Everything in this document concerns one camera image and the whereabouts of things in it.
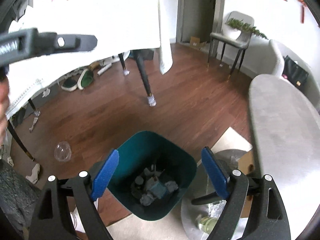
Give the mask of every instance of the white flower pot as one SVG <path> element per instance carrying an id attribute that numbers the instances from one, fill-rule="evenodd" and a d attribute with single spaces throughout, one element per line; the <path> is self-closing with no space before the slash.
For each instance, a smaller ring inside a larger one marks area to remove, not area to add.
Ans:
<path id="1" fill-rule="evenodd" d="M 223 24 L 222 33 L 223 33 L 223 35 L 227 36 L 228 38 L 236 40 L 240 36 L 241 31 L 234 29 L 234 28 L 231 28 L 227 24 Z"/>

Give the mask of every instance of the blue gripper pad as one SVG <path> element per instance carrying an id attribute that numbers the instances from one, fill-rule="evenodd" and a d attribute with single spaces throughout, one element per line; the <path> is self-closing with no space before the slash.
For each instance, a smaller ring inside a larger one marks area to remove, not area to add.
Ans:
<path id="1" fill-rule="evenodd" d="M 113 150 L 92 182 L 90 197 L 93 201 L 102 197 L 118 164 L 119 152 L 117 150 Z"/>
<path id="2" fill-rule="evenodd" d="M 220 164 L 215 160 L 212 151 L 205 147 L 201 151 L 202 165 L 208 173 L 208 176 L 218 194 L 223 199 L 228 199 L 230 193 L 227 190 L 228 177 L 224 170 L 221 170 Z"/>

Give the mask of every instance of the green slipper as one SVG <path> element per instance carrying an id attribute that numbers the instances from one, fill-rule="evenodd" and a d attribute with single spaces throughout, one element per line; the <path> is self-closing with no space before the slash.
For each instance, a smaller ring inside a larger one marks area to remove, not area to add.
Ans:
<path id="1" fill-rule="evenodd" d="M 82 74 L 78 80 L 78 83 L 77 83 L 78 88 L 80 90 L 83 90 L 85 87 L 89 86 L 92 83 L 92 81 L 93 81 L 93 72 L 86 68 L 82 72 Z"/>
<path id="2" fill-rule="evenodd" d="M 75 91 L 78 88 L 77 82 L 72 78 L 67 78 L 61 86 L 62 90 L 65 91 Z"/>

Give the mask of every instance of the door frame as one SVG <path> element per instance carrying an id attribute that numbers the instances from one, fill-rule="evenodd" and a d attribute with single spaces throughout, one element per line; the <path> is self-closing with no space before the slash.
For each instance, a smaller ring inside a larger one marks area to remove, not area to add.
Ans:
<path id="1" fill-rule="evenodd" d="M 224 10 L 224 1 L 225 0 L 216 0 L 216 5 L 214 8 L 213 16 L 213 32 L 220 32 L 223 21 L 223 10 Z M 182 30 L 183 30 L 183 14 L 184 14 L 184 0 L 178 0 L 178 18 L 177 18 L 177 33 L 176 33 L 176 42 L 181 43 L 182 39 Z M 218 42 L 214 43 L 212 53 L 217 55 Z"/>

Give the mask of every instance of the human hand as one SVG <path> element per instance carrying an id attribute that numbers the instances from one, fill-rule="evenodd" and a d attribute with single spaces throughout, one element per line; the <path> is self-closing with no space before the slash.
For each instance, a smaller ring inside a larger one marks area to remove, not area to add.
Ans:
<path id="1" fill-rule="evenodd" d="M 0 82 L 0 145 L 2 145 L 6 130 L 7 130 L 7 117 L 5 112 L 9 107 L 9 81 L 5 78 Z"/>

